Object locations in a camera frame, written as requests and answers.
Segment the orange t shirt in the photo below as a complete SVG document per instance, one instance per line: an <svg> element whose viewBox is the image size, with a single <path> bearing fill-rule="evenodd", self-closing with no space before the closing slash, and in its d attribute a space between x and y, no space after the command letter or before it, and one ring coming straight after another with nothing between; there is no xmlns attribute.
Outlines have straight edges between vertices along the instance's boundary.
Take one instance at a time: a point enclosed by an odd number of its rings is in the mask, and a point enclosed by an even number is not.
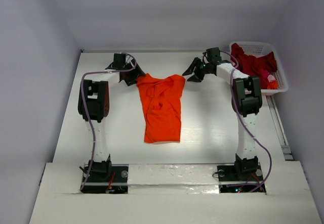
<svg viewBox="0 0 324 224"><path fill-rule="evenodd" d="M136 86L146 123L144 142L179 142L185 78L175 74L159 79L147 73L137 79Z"/></svg>

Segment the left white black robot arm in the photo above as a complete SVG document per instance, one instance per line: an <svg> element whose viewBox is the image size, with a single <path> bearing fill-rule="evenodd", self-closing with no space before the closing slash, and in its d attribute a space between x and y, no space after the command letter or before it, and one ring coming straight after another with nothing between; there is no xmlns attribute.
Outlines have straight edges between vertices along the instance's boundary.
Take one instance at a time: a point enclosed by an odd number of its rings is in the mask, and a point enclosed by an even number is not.
<svg viewBox="0 0 324 224"><path fill-rule="evenodd" d="M110 110L109 87L121 81L127 86L134 85L144 75L133 55L115 53L113 61L104 70L87 72L82 76L77 110L90 131L92 142L88 165L81 167L85 181L106 182L112 178L105 132L105 120Z"/></svg>

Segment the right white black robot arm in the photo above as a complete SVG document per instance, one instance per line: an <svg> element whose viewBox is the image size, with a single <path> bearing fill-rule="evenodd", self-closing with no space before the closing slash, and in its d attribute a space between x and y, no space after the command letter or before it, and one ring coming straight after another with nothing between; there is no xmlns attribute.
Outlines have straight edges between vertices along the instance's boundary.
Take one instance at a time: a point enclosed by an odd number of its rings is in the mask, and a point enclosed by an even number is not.
<svg viewBox="0 0 324 224"><path fill-rule="evenodd" d="M239 62L231 55L224 60L218 47L207 49L202 58L194 58L182 73L190 82L202 82L205 75L213 74L230 85L231 104L238 120L238 146L232 165L217 166L217 179L222 182L247 182L259 169L256 153L256 119L262 107L260 80L238 70Z"/></svg>

